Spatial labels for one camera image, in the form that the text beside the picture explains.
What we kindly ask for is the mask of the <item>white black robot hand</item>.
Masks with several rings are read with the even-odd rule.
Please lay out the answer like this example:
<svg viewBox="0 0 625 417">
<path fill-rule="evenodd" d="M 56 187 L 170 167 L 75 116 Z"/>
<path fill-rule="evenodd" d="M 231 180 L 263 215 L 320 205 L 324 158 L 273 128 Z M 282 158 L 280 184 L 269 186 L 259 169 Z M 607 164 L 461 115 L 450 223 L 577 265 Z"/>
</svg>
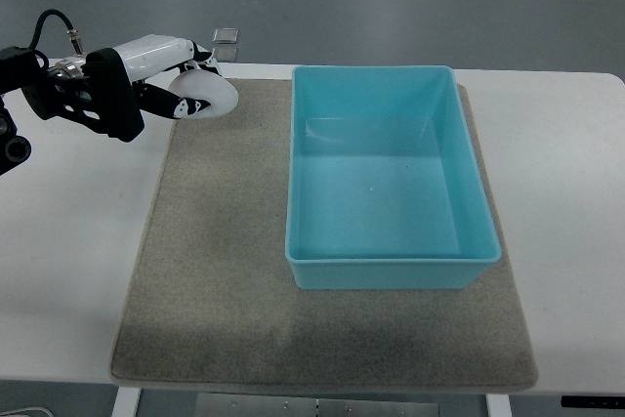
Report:
<svg viewBox="0 0 625 417">
<path fill-rule="evenodd" d="M 124 143 L 133 141 L 145 123 L 141 109 L 168 119 L 200 118 L 212 106 L 141 83 L 192 59 L 193 67 L 222 76 L 212 52 L 183 38 L 150 34 L 89 53 L 81 65 L 80 123 Z"/>
</svg>

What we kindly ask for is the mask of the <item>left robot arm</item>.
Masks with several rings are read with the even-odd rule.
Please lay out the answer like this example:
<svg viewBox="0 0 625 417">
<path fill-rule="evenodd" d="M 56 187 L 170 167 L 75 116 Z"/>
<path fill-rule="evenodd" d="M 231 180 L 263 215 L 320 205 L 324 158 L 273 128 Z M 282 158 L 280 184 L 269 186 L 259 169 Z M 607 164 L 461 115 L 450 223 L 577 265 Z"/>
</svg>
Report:
<svg viewBox="0 0 625 417">
<path fill-rule="evenodd" d="M 238 93 L 213 54 L 191 40 L 147 35 L 55 64 L 34 49 L 1 52 L 1 92 L 22 91 L 42 120 L 60 117 L 129 143 L 144 113 L 166 119 L 226 115 Z"/>
</svg>

